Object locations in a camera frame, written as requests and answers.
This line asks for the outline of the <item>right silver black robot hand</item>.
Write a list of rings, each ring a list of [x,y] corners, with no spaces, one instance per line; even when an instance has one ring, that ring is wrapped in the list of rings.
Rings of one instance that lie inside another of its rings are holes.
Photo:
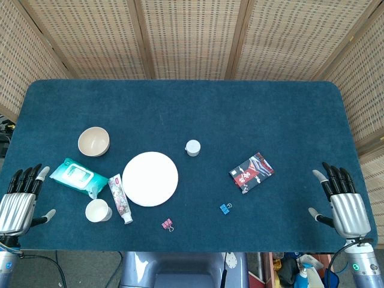
[[[365,237],[371,226],[361,195],[357,192],[350,173],[344,168],[322,163],[327,172],[324,175],[314,169],[313,175],[319,180],[332,210],[332,217],[326,217],[316,209],[308,211],[315,221],[334,228],[344,239]]]

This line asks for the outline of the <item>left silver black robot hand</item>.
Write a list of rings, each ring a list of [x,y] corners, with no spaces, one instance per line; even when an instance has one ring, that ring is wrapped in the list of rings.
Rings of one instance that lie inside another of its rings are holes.
[[[34,226],[48,223],[56,214],[51,209],[34,218],[34,210],[50,167],[41,164],[14,173],[1,199],[1,244],[15,247],[18,238]]]

